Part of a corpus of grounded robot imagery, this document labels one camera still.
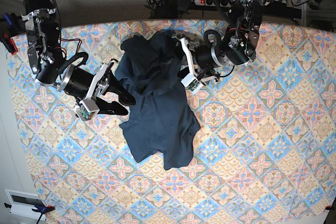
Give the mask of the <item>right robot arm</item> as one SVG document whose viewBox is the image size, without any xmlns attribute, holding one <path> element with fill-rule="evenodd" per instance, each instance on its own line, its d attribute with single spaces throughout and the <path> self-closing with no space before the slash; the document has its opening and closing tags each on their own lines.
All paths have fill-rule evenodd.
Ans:
<svg viewBox="0 0 336 224">
<path fill-rule="evenodd" d="M 117 63 L 103 63 L 96 74 L 81 68 L 89 59 L 86 52 L 77 51 L 66 57 L 61 47 L 61 27 L 56 21 L 56 5 L 50 0 L 24 0 L 28 60 L 35 79 L 42 86 L 54 87 L 75 98 L 75 113 L 82 121 L 98 114 L 127 115 L 127 106 L 135 98 L 112 73 Z"/>
</svg>

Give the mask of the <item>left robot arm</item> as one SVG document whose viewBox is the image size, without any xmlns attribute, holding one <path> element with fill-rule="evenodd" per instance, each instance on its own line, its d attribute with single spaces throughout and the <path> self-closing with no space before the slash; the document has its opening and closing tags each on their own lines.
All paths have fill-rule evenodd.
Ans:
<svg viewBox="0 0 336 224">
<path fill-rule="evenodd" d="M 256 59 L 259 29 L 264 9 L 271 0 L 213 0 L 217 11 L 228 22 L 225 35 L 208 29 L 203 40 L 191 40 L 181 34 L 172 37 L 184 53 L 184 68 L 178 77 L 184 87 L 197 91 L 206 82 L 219 81 L 225 75 L 218 68 L 246 65 Z"/>
</svg>

